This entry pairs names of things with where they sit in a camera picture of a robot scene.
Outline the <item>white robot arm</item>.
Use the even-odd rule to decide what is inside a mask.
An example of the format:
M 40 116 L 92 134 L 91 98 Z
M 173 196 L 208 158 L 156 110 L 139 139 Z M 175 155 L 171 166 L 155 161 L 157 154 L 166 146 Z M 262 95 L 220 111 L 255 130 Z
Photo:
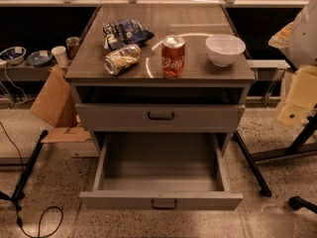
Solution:
M 296 68 L 276 119 L 284 126 L 297 126 L 317 104 L 317 0 L 310 0 L 268 44 Z

